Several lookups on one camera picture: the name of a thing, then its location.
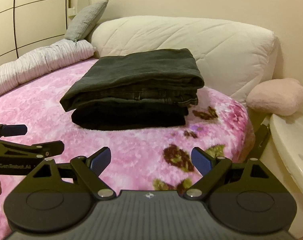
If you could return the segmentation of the dark grey jeans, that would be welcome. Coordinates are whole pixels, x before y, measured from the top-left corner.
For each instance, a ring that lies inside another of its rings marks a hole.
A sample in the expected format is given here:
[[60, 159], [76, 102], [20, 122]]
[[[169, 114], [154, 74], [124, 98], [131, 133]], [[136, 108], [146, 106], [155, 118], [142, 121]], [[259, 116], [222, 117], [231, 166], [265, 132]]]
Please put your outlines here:
[[89, 102], [197, 105], [205, 81], [192, 53], [159, 49], [101, 57], [60, 99], [64, 111]]

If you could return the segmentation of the pink rose blanket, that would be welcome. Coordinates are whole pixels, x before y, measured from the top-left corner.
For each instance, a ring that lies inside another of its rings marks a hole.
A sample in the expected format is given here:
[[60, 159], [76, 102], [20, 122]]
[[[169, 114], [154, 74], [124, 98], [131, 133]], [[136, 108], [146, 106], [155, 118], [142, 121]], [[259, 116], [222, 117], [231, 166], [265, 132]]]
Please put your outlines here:
[[252, 149], [255, 136], [246, 109], [207, 87], [198, 90], [199, 103], [189, 109], [184, 126], [125, 131], [80, 128], [59, 101], [94, 64], [94, 59], [73, 64], [1, 96], [0, 124], [25, 124], [28, 128], [26, 135], [9, 141], [32, 145], [60, 140], [65, 150], [56, 157], [57, 163], [92, 155], [107, 146], [111, 163], [101, 178], [115, 191], [183, 192], [201, 177], [190, 161], [193, 148], [237, 163]]

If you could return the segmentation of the white striped duvet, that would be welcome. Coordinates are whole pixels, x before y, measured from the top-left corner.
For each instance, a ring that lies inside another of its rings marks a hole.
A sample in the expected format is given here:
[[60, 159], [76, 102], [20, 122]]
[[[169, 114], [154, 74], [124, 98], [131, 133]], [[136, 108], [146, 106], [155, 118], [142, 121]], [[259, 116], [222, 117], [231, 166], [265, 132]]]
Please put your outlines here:
[[45, 74], [86, 60], [94, 56], [95, 50], [87, 40], [62, 39], [4, 63], [0, 65], [0, 96]]

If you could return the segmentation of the black folded cloth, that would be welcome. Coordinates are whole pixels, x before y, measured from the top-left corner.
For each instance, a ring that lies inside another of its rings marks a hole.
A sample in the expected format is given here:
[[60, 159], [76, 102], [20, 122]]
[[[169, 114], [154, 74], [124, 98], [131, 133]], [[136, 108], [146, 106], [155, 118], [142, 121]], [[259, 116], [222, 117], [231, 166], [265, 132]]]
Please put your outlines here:
[[92, 102], [79, 106], [71, 115], [76, 125], [100, 131], [122, 131], [186, 124], [188, 108], [163, 103]]

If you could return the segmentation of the white round bin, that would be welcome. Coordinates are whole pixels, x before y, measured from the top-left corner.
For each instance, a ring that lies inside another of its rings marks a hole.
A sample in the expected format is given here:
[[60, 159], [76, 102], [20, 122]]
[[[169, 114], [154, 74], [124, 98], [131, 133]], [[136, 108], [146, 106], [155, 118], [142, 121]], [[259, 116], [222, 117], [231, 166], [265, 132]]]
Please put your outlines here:
[[297, 214], [289, 232], [303, 237], [303, 108], [291, 116], [267, 115], [262, 125], [271, 138], [261, 156], [262, 163], [292, 194]]

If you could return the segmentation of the pink plush cushion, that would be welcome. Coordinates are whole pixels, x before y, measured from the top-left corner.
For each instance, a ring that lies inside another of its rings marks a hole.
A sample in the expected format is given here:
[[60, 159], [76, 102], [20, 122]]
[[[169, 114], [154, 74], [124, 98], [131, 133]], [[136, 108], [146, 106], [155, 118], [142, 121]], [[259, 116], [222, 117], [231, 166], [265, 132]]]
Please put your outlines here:
[[303, 103], [303, 86], [296, 79], [284, 78], [264, 81], [247, 96], [247, 107], [262, 113], [290, 116]]

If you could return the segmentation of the cream sliding wardrobe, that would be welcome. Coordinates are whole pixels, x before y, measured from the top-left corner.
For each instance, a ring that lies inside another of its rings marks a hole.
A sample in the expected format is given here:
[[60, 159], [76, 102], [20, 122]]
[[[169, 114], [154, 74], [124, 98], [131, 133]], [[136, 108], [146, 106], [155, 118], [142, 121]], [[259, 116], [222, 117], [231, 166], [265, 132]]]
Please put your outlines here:
[[63, 38], [69, 0], [0, 0], [0, 65]]

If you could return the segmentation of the grey striped pillow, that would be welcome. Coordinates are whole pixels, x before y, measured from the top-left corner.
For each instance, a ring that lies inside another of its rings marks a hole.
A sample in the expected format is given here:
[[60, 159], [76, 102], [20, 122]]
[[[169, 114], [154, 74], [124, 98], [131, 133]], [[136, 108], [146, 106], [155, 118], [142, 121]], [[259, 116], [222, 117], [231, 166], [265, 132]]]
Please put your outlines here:
[[83, 8], [69, 24], [64, 38], [73, 42], [85, 39], [102, 17], [108, 2], [100, 1]]

